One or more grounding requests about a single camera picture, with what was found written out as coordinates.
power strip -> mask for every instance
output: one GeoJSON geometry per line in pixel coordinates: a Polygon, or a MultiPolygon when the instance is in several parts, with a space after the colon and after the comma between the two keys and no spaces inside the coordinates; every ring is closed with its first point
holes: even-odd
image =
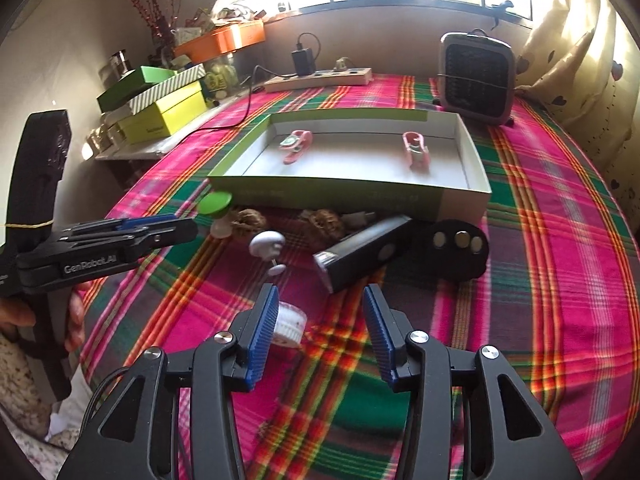
{"type": "Polygon", "coordinates": [[[373,79],[370,68],[351,68],[343,72],[318,70],[312,75],[274,77],[263,84],[265,92],[282,92],[322,86],[364,86],[373,79]]]}

pink plastic clip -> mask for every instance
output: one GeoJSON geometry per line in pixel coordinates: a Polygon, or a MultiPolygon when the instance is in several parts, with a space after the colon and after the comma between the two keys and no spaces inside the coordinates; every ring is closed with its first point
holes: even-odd
{"type": "Polygon", "coordinates": [[[418,132],[405,132],[402,134],[406,161],[410,168],[420,167],[428,169],[431,161],[429,150],[424,145],[424,137],[418,132]]]}
{"type": "Polygon", "coordinates": [[[311,146],[314,134],[309,130],[293,130],[281,143],[280,149],[286,150],[287,155],[284,158],[285,164],[293,164],[296,162],[306,150],[311,146]]]}

striped box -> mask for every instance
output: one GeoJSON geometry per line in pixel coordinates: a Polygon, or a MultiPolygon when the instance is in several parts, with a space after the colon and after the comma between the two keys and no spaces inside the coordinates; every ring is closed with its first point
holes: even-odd
{"type": "Polygon", "coordinates": [[[127,103],[131,109],[131,115],[141,112],[158,101],[158,99],[169,95],[171,92],[175,92],[178,88],[182,88],[203,78],[205,73],[204,67],[201,64],[196,65],[142,92],[142,94],[134,97],[127,103]]]}

green cap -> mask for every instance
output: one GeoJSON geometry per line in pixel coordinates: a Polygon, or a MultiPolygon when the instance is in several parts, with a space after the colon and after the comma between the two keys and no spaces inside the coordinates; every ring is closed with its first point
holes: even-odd
{"type": "Polygon", "coordinates": [[[213,218],[222,218],[231,208],[231,200],[234,196],[226,191],[214,191],[200,200],[198,213],[213,218]]]}

open box lid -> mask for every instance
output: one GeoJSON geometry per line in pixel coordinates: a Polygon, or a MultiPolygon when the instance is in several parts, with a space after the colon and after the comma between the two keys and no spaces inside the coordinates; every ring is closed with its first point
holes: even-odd
{"type": "Polygon", "coordinates": [[[473,224],[479,224],[491,197],[482,161],[459,115],[397,108],[271,114],[220,160],[209,180],[214,189],[233,193],[234,202],[245,205],[387,210],[473,224]],[[298,129],[314,133],[313,145],[286,166],[278,144],[298,129]],[[431,145],[426,174],[412,172],[404,161],[401,134],[406,131],[423,134],[431,145]]]}

